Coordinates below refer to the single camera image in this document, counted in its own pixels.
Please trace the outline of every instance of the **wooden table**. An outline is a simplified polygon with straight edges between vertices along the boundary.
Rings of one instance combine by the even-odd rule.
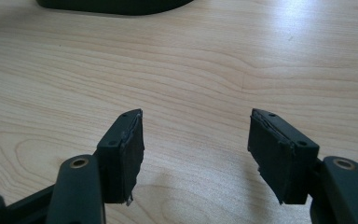
[[[279,205],[247,151],[249,116],[277,113],[358,161],[358,1],[195,0],[143,17],[0,0],[0,194],[8,204],[144,111],[134,203],[108,223],[310,223]]]

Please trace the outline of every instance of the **black base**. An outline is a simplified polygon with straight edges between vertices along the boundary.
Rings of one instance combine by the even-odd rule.
[[[118,15],[148,15],[181,7],[192,0],[36,0],[41,7]]]

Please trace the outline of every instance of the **wooden surface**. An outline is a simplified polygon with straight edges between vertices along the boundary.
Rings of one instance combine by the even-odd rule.
[[[108,223],[310,223],[246,149],[251,109],[358,161],[358,1],[196,0],[122,17],[0,0],[0,194],[55,182],[117,116],[142,108],[135,202]]]

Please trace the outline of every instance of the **black plastic arm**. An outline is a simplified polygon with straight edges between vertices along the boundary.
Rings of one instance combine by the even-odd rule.
[[[317,159],[319,146],[276,114],[254,109],[248,150],[280,203],[303,204],[312,223],[358,223],[358,163]]]
[[[129,204],[144,158],[142,110],[120,115],[94,155],[65,161],[56,185],[5,206],[0,223],[105,223],[103,203]]]

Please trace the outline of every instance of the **black object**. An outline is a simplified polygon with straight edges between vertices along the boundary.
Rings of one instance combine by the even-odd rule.
[[[181,7],[192,0],[36,0],[41,7],[111,13],[147,15]]]
[[[358,163],[317,159],[319,146],[279,116],[254,109],[248,150],[280,203],[303,204],[312,223],[358,223]]]
[[[130,204],[144,150],[142,110],[120,115],[93,156],[62,164],[55,186],[9,206],[0,196],[0,223],[105,223],[103,203]]]

